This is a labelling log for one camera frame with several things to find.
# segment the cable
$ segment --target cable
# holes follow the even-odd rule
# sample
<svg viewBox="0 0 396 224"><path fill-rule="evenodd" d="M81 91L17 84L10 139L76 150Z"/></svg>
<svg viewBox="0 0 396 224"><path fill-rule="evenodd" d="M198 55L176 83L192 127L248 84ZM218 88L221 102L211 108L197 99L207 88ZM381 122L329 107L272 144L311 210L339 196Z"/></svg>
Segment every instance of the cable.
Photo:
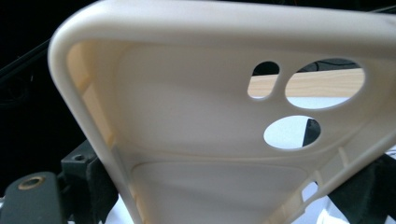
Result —
<svg viewBox="0 0 396 224"><path fill-rule="evenodd" d="M0 89L0 109L21 105L29 98L29 87L25 80L16 77Z"/></svg>
<svg viewBox="0 0 396 224"><path fill-rule="evenodd" d="M0 85L18 74L28 65L37 61L42 56L45 56L47 54L49 44L50 40L45 41L41 45L22 55L19 59L0 69Z"/></svg>
<svg viewBox="0 0 396 224"><path fill-rule="evenodd" d="M315 63L326 63L326 64L329 64L329 65L335 65L335 66L355 65L355 63L328 63L328 62L324 62L324 61L317 61Z"/></svg>
<svg viewBox="0 0 396 224"><path fill-rule="evenodd" d="M318 62L314 62L315 67L317 68L317 71L319 71L319 64Z"/></svg>
<svg viewBox="0 0 396 224"><path fill-rule="evenodd" d="M390 7L382 7L382 8L370 11L370 12L395 14L396 13L396 5L390 6Z"/></svg>

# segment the wooden surface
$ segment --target wooden surface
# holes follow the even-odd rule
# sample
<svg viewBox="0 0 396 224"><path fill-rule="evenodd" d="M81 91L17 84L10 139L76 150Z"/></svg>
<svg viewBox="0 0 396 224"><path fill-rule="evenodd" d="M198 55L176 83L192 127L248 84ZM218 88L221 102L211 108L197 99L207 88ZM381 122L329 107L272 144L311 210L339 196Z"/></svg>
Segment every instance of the wooden surface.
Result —
<svg viewBox="0 0 396 224"><path fill-rule="evenodd" d="M247 90L253 97L267 96L277 75L252 77ZM362 86L364 73L360 68L297 73L286 88L288 97L350 97Z"/></svg>

